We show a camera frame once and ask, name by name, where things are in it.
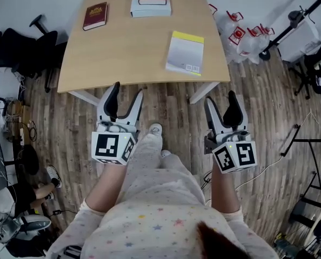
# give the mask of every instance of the sleeve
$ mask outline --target sleeve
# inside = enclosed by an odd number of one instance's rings
[[[104,215],[83,201],[74,220],[48,250],[46,259],[79,258],[85,240],[99,227]]]
[[[255,259],[279,258],[277,253],[250,229],[243,220],[242,209],[234,213],[222,213],[237,240],[245,247],[247,253]]]

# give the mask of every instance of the shoe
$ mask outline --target shoe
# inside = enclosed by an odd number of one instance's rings
[[[57,186],[57,188],[61,188],[62,187],[62,180],[58,175],[58,172],[56,171],[54,166],[47,166],[46,171],[49,174],[50,179],[57,179],[59,181],[59,185]]]
[[[55,195],[53,194],[53,192],[50,192],[50,194],[48,195],[48,200],[54,200],[55,199]]]
[[[162,125],[161,124],[158,124],[158,123],[154,123],[150,126],[149,128],[149,133],[152,133],[154,135],[159,135],[161,136],[162,135]]]
[[[164,149],[164,150],[162,150],[161,152],[160,152],[160,157],[161,158],[165,158],[166,156],[168,156],[168,155],[170,155],[171,154],[171,152],[169,152],[167,149]]]

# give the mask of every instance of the white and yellow booklet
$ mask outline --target white and yellow booklet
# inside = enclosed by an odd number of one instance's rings
[[[165,68],[170,71],[201,76],[204,38],[174,31]]]

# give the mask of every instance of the star-patterned pajamas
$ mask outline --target star-patterned pajamas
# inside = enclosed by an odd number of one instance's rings
[[[204,221],[252,258],[278,258],[243,221],[242,210],[222,214],[178,156],[161,158],[162,137],[147,134],[128,163],[116,205],[106,214],[83,202],[47,258],[201,258],[197,224]]]

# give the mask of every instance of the white table leg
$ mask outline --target white table leg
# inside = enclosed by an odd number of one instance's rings
[[[189,99],[190,104],[195,104],[198,100],[208,94],[214,87],[219,84],[217,81],[213,81],[211,83],[203,83],[201,87],[193,94],[193,96]]]
[[[79,99],[93,104],[94,106],[98,106],[98,103],[100,101],[97,97],[93,96],[85,90],[69,91],[69,93],[74,95],[75,97],[78,97]]]

